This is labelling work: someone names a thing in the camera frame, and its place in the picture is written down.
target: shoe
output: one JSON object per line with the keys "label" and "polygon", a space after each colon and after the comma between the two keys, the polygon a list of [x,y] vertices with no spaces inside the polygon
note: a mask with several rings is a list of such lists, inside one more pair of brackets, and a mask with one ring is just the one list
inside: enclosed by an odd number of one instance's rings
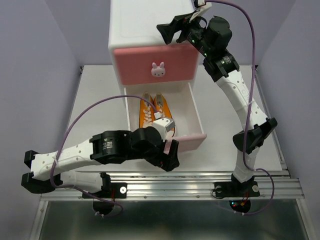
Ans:
{"label": "shoe", "polygon": [[[153,102],[152,97],[148,92],[145,92],[142,97]],[[139,115],[139,128],[147,128],[152,126],[152,122],[156,120],[155,110],[153,107],[144,100],[140,100],[140,115]]]}
{"label": "shoe", "polygon": [[[168,117],[168,118],[171,118],[171,119],[172,119],[172,115],[171,115],[169,106],[168,106],[168,104],[167,104],[167,101],[166,101],[165,97],[164,97],[160,92],[158,92],[158,93],[155,95],[155,98],[154,98],[154,100],[153,100],[153,105],[155,106],[156,110],[161,113],[161,116],[162,116],[163,118],[164,118],[164,117]],[[172,129],[166,134],[166,137],[167,137],[167,138],[172,138],[172,137],[175,135],[175,132],[176,132],[176,129],[175,129],[175,128],[172,128]]]}

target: open drawer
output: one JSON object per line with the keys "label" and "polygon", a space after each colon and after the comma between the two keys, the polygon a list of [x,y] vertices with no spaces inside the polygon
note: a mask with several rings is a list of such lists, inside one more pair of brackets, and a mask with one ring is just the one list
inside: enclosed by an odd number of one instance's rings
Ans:
{"label": "open drawer", "polygon": [[[149,92],[153,98],[156,93],[162,93],[175,121],[175,135],[167,138],[165,150],[169,150],[172,139],[179,141],[179,152],[197,149],[207,134],[202,128],[190,83],[174,81],[130,85],[124,88],[126,95],[142,96],[144,92]],[[128,128],[134,131],[139,128],[140,100],[126,98],[125,104]]]}

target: screw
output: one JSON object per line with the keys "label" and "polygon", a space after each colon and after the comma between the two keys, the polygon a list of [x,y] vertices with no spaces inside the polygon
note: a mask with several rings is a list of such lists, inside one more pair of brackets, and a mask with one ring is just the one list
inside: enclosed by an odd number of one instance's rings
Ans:
{"label": "screw", "polygon": [[215,187],[215,191],[217,192],[217,193],[222,193],[222,190],[221,190],[221,186],[216,186]]}
{"label": "screw", "polygon": [[253,185],[253,186],[252,186],[252,190],[253,190],[255,193],[257,193],[257,192],[259,192],[259,187],[258,187],[257,185]]}
{"label": "screw", "polygon": [[127,188],[125,186],[120,187],[120,193],[125,194],[127,192]]}

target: pink drawer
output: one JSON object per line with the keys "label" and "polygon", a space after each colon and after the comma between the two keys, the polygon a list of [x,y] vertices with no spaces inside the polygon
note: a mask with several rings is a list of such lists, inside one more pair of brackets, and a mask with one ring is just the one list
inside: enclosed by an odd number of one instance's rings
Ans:
{"label": "pink drawer", "polygon": [[[123,85],[192,80],[198,51],[191,44],[118,48],[113,51],[119,80]],[[165,74],[152,75],[153,63],[164,63]]]}

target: mounting plate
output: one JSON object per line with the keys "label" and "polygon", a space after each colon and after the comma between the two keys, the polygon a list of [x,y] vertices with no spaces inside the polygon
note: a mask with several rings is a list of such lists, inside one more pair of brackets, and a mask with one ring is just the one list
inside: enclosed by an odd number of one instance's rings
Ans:
{"label": "mounting plate", "polygon": [[[127,191],[128,191],[128,184],[126,182],[111,182],[111,191],[98,191],[93,193],[93,195],[103,198],[103,199],[111,199],[112,193],[114,191],[114,198],[115,199],[126,199],[127,198]],[[82,198],[90,199],[88,195],[82,194]]]}
{"label": "mounting plate", "polygon": [[256,181],[252,181],[246,190],[239,191],[235,188],[235,184],[231,181],[218,181],[214,183],[215,197],[223,198],[242,198],[245,193],[249,192],[251,198],[259,197],[259,187]]}

